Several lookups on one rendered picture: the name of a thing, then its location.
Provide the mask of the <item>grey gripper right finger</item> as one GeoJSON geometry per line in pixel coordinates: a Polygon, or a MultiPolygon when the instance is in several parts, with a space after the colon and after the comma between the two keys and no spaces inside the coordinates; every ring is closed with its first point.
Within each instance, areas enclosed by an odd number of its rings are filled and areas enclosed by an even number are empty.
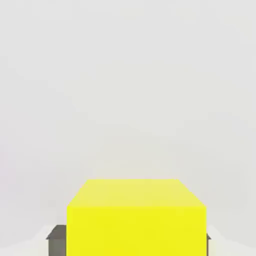
{"type": "Polygon", "coordinates": [[[213,225],[207,227],[211,238],[208,242],[208,256],[248,256],[248,247],[225,238],[213,225]]]}

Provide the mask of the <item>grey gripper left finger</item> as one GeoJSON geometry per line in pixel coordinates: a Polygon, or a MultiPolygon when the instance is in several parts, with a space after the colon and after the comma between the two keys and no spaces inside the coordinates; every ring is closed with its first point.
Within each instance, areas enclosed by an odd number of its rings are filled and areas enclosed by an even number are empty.
{"type": "Polygon", "coordinates": [[[66,239],[56,226],[43,226],[30,240],[16,244],[11,256],[66,256],[66,239]]]}

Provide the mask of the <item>small yellow cube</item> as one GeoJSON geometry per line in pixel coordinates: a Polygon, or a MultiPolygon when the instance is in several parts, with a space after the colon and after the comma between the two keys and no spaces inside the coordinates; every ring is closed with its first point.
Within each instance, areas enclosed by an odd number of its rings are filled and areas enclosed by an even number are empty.
{"type": "Polygon", "coordinates": [[[66,256],[207,256],[207,208],[178,179],[89,179],[66,217],[66,256]]]}

